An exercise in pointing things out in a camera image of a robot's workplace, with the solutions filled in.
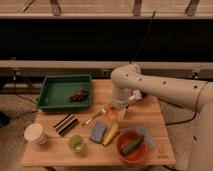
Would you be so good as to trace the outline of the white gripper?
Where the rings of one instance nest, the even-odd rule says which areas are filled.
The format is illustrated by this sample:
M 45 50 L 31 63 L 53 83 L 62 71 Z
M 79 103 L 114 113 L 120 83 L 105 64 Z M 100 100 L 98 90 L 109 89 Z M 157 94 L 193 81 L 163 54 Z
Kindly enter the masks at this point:
M 114 87 L 112 89 L 112 95 L 111 95 L 111 104 L 116 109 L 122 109 L 118 113 L 117 122 L 119 123 L 126 114 L 126 106 L 128 105 L 129 97 L 130 97 L 131 91 L 129 89 L 121 89 L 119 87 Z

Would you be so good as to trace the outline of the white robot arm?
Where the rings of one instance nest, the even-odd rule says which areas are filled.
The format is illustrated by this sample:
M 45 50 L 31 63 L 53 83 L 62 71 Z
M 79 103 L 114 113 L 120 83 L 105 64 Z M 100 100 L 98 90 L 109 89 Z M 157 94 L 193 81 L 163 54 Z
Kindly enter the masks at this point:
M 129 103 L 132 90 L 198 113 L 187 171 L 213 171 L 213 82 L 142 75 L 137 64 L 114 69 L 111 104 L 117 109 Z

